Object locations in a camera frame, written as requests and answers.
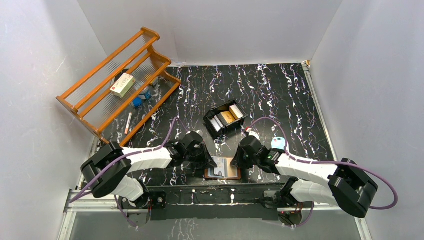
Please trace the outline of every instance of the marker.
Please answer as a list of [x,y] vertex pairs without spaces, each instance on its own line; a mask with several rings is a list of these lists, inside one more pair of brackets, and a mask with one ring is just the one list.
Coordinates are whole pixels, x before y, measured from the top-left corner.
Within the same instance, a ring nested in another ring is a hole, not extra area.
[[128,130],[130,130],[130,122],[131,122],[131,117],[133,116],[133,113],[130,112],[128,114],[128,121],[126,122],[126,128],[125,128],[125,134],[128,134]]

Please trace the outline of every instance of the wall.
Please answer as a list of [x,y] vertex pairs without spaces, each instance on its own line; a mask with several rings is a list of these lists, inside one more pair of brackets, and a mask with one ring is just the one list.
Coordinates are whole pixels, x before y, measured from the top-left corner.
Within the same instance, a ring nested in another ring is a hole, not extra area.
[[[344,0],[311,61],[338,158],[385,176],[399,203],[370,210],[373,239],[423,239],[424,2]],[[393,200],[379,182],[373,205]]]
[[310,60],[342,0],[78,0],[107,54],[142,26],[174,65]]
[[76,0],[0,3],[0,239],[56,239],[92,135],[55,99],[106,57]]

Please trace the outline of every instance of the floor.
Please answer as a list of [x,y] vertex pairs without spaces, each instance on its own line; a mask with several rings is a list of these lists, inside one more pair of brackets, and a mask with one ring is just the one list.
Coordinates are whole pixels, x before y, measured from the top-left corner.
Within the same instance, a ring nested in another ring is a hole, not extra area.
[[[170,67],[167,71],[181,79],[181,86],[131,139],[128,147],[160,145],[169,131],[172,119],[180,117],[190,130],[202,132],[212,156],[233,157],[243,138],[241,130],[231,137],[222,136],[213,140],[204,126],[203,117],[213,107],[234,99],[249,115],[245,126],[260,117],[271,117],[280,122],[287,136],[290,136],[288,141],[291,153],[312,159],[333,159],[300,63]],[[169,87],[163,88],[164,82],[162,86],[151,90],[153,98],[144,103],[135,119],[143,117],[160,100],[163,89]],[[107,129],[105,134],[108,139],[119,142],[125,137],[122,130],[126,126],[127,116],[123,114],[122,119],[116,119]],[[271,121],[258,122],[254,127],[260,135],[260,141],[268,148],[271,147],[273,137],[282,137]],[[173,138],[184,135],[181,126],[172,132]],[[195,171],[184,163],[181,167],[140,171],[132,177],[143,179],[147,186],[284,183],[288,179],[286,176],[262,172],[256,166],[243,170],[240,180],[206,180],[203,174],[203,171]]]

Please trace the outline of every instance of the wooden shelf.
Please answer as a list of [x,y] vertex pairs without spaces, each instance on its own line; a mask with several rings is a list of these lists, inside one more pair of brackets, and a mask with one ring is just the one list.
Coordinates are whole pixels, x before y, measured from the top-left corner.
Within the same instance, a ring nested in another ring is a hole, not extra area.
[[[153,80],[161,77],[163,84],[170,86],[169,91],[154,105],[144,118],[132,129],[120,143],[125,145],[131,137],[146,123],[153,113],[178,88],[181,81],[169,75],[165,69],[171,60],[158,53],[152,44],[159,40],[159,35],[148,29],[141,30],[108,56],[97,67],[85,75],[80,81],[57,96],[57,100],[65,106],[92,134],[108,143],[103,131],[121,113],[125,113],[130,103]],[[126,70],[134,76],[136,82],[131,89],[120,98],[110,92],[115,77]]]

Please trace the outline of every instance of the marble tabletop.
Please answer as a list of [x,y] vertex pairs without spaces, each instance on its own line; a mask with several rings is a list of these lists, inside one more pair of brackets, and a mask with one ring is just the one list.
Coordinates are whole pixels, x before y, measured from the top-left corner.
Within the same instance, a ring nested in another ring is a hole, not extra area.
[[[291,153],[312,159],[333,160],[317,106],[300,63],[169,67],[167,71],[181,79],[181,86],[127,143],[127,147],[160,145],[169,131],[172,119],[179,117],[189,130],[201,131],[212,156],[233,157],[238,143],[243,139],[241,129],[214,140],[206,130],[203,117],[215,106],[236,100],[248,114],[245,127],[260,117],[271,117],[286,132]],[[163,79],[158,86],[152,87],[153,97],[144,102],[141,109],[131,110],[136,112],[135,115],[133,113],[133,121],[140,121],[167,89],[169,85]],[[119,142],[125,137],[122,131],[128,115],[122,116],[122,119],[115,119],[111,127],[106,129],[105,134],[112,141]],[[267,120],[258,122],[253,130],[259,133],[260,141],[267,148],[271,147],[273,137],[283,136],[278,127]],[[184,135],[184,128],[177,125],[171,137],[182,138]],[[203,170],[195,170],[187,162],[179,167],[147,169],[131,175],[143,180],[147,186],[285,183],[289,178],[265,173],[255,166],[242,170],[239,180],[210,180],[204,178]]]

